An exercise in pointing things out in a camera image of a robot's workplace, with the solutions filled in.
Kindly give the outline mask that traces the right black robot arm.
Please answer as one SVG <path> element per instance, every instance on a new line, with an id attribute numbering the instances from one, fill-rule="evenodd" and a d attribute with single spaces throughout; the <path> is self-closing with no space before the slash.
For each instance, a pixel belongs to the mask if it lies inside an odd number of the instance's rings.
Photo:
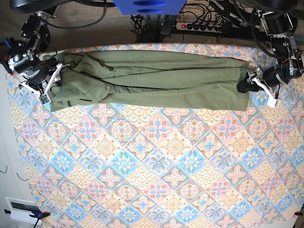
<path id="1" fill-rule="evenodd" d="M 5 38 L 8 53 L 0 58 L 8 73 L 24 79 L 20 87 L 25 87 L 41 96 L 48 85 L 53 84 L 51 75 L 57 69 L 55 56 L 41 60 L 40 54 L 50 47 L 50 32 L 47 21 L 52 18 L 54 9 L 35 12 L 30 15 L 21 29 L 21 37 Z"/>

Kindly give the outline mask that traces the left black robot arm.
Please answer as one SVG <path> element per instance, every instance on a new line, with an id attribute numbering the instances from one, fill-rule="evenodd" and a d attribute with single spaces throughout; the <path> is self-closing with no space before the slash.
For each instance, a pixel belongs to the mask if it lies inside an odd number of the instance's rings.
<path id="1" fill-rule="evenodd" d="M 240 3 L 252 8 L 250 18 L 242 19 L 250 26 L 255 44 L 266 55 L 275 58 L 277 65 L 248 73 L 238 83 L 237 90 L 247 93 L 270 89 L 278 93 L 282 83 L 288 84 L 291 79 L 301 77 L 304 72 L 302 52 L 293 36 L 298 19 L 303 19 L 303 4 L 299 0 L 241 0 Z M 257 23 L 262 24 L 265 33 L 270 37 L 271 52 L 261 45 L 257 37 Z"/>

